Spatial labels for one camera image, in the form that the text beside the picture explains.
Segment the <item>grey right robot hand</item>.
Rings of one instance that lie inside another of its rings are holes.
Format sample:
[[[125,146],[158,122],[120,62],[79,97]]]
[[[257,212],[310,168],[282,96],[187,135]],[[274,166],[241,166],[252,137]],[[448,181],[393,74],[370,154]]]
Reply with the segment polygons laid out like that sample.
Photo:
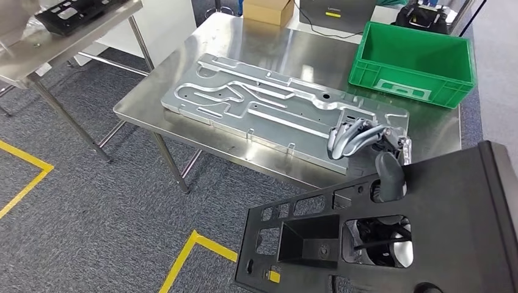
[[[370,149],[370,164],[380,180],[373,200],[381,203],[405,196],[403,165],[410,162],[410,147],[411,139],[399,135],[394,127],[366,118],[339,122],[329,130],[327,139],[327,155],[333,160],[351,158]]]

